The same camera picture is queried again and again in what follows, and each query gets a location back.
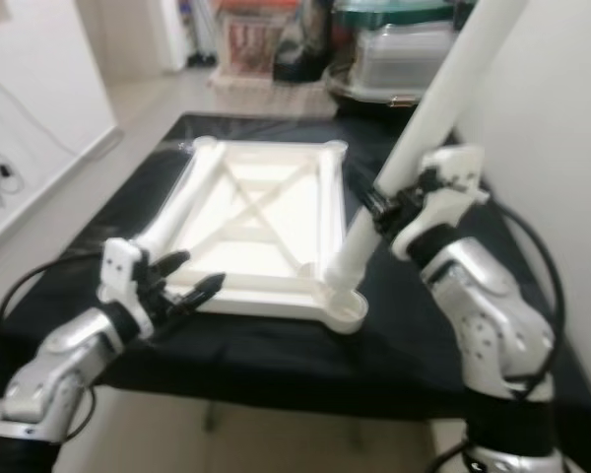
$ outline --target white wall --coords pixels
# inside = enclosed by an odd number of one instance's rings
[[[192,91],[206,79],[202,76],[190,85],[184,82],[179,91],[161,91],[155,96],[142,88],[137,91],[137,101],[151,96],[151,102],[143,103],[136,112],[139,116],[120,121],[125,135],[118,146],[103,159],[88,160],[0,246],[0,300],[25,272],[61,253],[186,109],[186,95],[181,92],[194,98]],[[161,465],[163,471],[203,471],[194,466],[201,465],[203,458],[195,451],[202,443],[194,438],[201,434],[202,407],[202,403],[188,399],[98,388],[93,421],[62,450],[54,471],[151,473],[158,470],[155,464]],[[174,469],[172,464],[181,466]]]
[[[177,0],[76,0],[105,82],[157,78],[186,65]]]
[[[531,0],[460,130],[557,259],[591,379],[591,0]]]
[[[0,23],[0,84],[70,151],[32,126],[0,92],[0,152],[25,181],[21,192],[5,196],[0,233],[115,128],[72,0],[9,0],[7,6],[11,18]]]

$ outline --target floor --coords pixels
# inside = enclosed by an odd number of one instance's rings
[[[0,297],[25,271],[61,252],[183,112],[320,116],[334,111],[315,91],[302,101],[289,91],[271,101],[265,100],[266,91],[242,98],[236,91],[208,89],[208,77],[209,71],[187,72],[110,91],[125,133],[122,142],[86,164],[0,247]],[[93,421],[65,446],[56,473],[411,473],[422,471],[432,457],[427,424],[222,405],[219,427],[208,434],[202,429],[206,401],[111,388],[99,388],[98,394]]]

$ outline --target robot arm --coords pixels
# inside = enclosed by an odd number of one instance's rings
[[[134,315],[135,307],[132,313],[113,301],[86,310],[46,337],[0,404],[1,473],[51,471],[88,386],[130,343],[167,330],[221,288],[223,274],[204,279],[183,297],[167,292],[160,271],[174,270],[186,259],[187,253],[175,253],[135,281],[136,299],[149,324]]]
[[[213,142],[198,143],[210,147]],[[100,308],[90,308],[50,333],[36,356],[10,381],[0,402],[0,473],[49,472],[86,389],[126,347],[168,331],[217,293],[224,274],[209,276],[185,296],[166,289],[166,277],[190,255],[160,257],[179,214],[214,170],[200,149],[163,210],[133,240],[105,242]]]
[[[393,198],[373,188],[354,190],[394,255],[420,268],[453,327],[466,388],[469,471],[559,473],[551,376],[528,392],[553,349],[554,332],[523,301],[512,275],[455,229],[473,203],[487,199],[479,188],[481,167],[477,148],[442,148],[423,158],[417,184]]]

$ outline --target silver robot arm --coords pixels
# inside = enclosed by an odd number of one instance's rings
[[[111,247],[105,247],[102,273],[114,262]],[[131,284],[123,298],[107,294],[100,308],[46,337],[0,402],[0,473],[52,471],[83,394],[109,364],[132,342],[176,326],[221,289],[224,274],[207,277],[185,296],[169,293],[166,276],[188,258],[178,252],[149,265],[145,255],[124,268]]]
[[[353,190],[392,253],[419,266],[455,331],[469,471],[559,473],[552,378],[546,374],[531,391],[528,383],[552,351],[554,331],[523,301],[512,275],[478,241],[456,230],[469,207],[488,198],[480,189],[482,161],[476,147],[442,148],[422,159],[416,184],[391,198],[362,184]],[[343,287],[336,275],[351,257],[340,254],[329,266],[336,287]]]

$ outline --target tile floor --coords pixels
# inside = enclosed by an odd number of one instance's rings
[[[82,471],[416,473],[432,457],[429,430],[421,423],[220,404],[218,425],[206,433],[205,401],[122,396]]]

